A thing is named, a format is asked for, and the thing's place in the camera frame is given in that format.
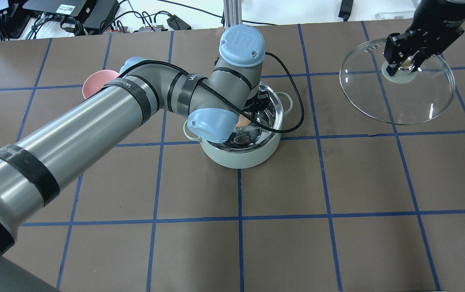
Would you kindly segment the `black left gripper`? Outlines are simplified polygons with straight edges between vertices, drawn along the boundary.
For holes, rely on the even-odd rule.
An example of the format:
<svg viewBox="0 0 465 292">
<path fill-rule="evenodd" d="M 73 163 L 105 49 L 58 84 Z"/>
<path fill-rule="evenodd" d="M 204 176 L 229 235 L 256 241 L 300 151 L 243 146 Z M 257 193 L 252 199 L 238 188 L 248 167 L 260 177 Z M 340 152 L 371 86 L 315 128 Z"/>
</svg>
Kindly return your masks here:
<svg viewBox="0 0 465 292">
<path fill-rule="evenodd" d="M 269 92 L 266 90 L 258 91 L 258 93 L 251 99 L 247 100 L 244 105 L 244 113 L 251 118 L 256 118 L 260 124 L 268 123 L 268 116 L 266 108 L 270 103 Z"/>
</svg>

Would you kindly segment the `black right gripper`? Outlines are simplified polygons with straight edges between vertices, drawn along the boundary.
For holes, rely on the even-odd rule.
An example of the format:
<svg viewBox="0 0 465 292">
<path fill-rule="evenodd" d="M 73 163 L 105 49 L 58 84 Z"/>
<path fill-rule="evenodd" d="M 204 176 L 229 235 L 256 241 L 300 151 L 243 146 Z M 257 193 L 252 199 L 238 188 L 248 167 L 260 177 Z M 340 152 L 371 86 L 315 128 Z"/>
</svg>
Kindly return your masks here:
<svg viewBox="0 0 465 292">
<path fill-rule="evenodd" d="M 440 55 L 462 34 L 464 19 L 444 20 L 435 17 L 414 17 L 405 33 L 392 33 L 386 39 L 383 56 L 388 76 L 395 76 L 400 65 L 412 57 L 414 72 L 433 55 Z"/>
</svg>

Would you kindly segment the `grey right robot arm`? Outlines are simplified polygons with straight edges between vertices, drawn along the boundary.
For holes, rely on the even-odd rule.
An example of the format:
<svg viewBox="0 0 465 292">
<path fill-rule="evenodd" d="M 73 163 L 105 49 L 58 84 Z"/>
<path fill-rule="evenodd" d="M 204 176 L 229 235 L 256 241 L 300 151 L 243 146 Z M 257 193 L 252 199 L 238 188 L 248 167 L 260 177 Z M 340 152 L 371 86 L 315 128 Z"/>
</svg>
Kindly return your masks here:
<svg viewBox="0 0 465 292">
<path fill-rule="evenodd" d="M 425 60 L 440 55 L 464 33 L 464 21 L 465 0 L 422 0 L 405 32 L 386 39 L 387 74 L 394 76 L 409 57 L 416 71 Z"/>
</svg>

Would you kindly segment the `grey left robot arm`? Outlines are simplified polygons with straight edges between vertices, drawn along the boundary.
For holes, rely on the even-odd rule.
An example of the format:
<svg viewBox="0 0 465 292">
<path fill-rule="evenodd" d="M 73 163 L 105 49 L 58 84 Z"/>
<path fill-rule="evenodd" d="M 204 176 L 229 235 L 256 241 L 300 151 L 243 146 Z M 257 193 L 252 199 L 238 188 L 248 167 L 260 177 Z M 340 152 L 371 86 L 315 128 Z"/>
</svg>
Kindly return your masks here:
<svg viewBox="0 0 465 292">
<path fill-rule="evenodd" d="M 223 32 L 219 53 L 209 77 L 130 58 L 95 95 L 0 148 L 0 292 L 56 291 L 4 253 L 23 223 L 160 109 L 186 117 L 199 138 L 227 141 L 258 91 L 265 40 L 258 28 L 237 24 Z"/>
</svg>

